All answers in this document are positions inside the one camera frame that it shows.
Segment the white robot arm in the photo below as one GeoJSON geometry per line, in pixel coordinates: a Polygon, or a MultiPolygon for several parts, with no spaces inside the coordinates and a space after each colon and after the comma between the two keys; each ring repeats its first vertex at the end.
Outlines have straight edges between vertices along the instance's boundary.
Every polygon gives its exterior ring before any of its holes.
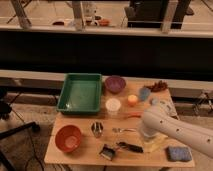
{"type": "Polygon", "coordinates": [[[171,108],[153,105],[141,116],[140,133],[147,138],[158,132],[213,158],[213,130],[171,117],[171,108]]]}

